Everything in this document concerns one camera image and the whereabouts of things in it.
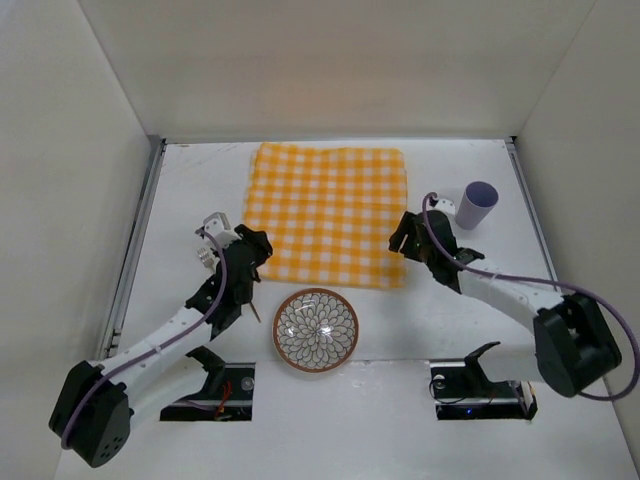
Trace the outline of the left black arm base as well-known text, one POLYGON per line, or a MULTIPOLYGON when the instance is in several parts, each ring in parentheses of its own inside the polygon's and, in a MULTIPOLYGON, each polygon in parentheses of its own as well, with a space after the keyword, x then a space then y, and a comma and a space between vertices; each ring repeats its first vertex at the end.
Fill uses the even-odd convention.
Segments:
POLYGON ((161 410, 161 422, 238 422, 252 419, 255 363, 227 363, 207 347, 187 355, 207 373, 202 385, 161 410))

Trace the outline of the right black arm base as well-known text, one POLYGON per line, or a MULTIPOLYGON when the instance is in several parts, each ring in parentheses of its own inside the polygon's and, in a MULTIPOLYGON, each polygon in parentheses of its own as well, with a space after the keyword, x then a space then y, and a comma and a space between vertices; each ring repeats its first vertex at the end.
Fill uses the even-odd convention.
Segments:
POLYGON ((429 393, 440 421, 525 420, 538 412, 537 399, 529 382, 488 379, 479 360, 498 341, 489 342, 462 359, 429 363, 429 393))

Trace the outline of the yellow white checkered cloth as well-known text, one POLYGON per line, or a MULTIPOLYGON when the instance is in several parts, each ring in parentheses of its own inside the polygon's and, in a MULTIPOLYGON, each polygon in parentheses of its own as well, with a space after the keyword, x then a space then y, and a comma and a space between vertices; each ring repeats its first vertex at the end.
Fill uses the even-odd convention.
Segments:
POLYGON ((407 209, 403 153, 264 142, 253 155, 244 223, 266 232, 269 280, 393 289, 403 260, 388 242, 407 209))

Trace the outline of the floral patterned bowl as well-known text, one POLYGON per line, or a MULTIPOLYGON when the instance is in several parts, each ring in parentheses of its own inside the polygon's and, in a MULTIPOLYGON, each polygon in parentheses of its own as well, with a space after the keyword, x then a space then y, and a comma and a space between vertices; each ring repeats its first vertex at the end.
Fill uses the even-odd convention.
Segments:
POLYGON ((306 373, 324 373, 350 359, 359 339, 359 321, 352 305, 324 288, 290 295, 278 308, 272 338, 279 356, 306 373))

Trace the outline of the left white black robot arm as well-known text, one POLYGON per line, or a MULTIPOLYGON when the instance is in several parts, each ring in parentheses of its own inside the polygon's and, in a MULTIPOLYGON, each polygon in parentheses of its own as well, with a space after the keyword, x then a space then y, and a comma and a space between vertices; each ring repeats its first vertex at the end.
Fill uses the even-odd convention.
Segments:
POLYGON ((65 450, 91 468, 122 449, 145 409, 161 410, 219 382, 224 361, 208 344, 229 329, 253 299, 258 269, 273 254, 264 231, 240 224, 212 232, 202 226, 218 261, 214 273, 158 330, 102 361, 81 361, 68 372, 49 428, 65 450))

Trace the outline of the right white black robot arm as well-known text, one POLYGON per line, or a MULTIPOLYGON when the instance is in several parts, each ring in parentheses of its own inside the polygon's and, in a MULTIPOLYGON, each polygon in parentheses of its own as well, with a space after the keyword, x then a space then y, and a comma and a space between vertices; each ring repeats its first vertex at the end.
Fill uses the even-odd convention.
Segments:
POLYGON ((438 210, 405 212, 389 238, 390 251, 424 264, 443 287, 479 301, 525 328, 528 343, 486 342, 464 361, 477 384, 543 382, 567 398, 619 367, 622 355, 602 313, 603 303, 575 287, 504 274, 486 257, 462 248, 438 210))

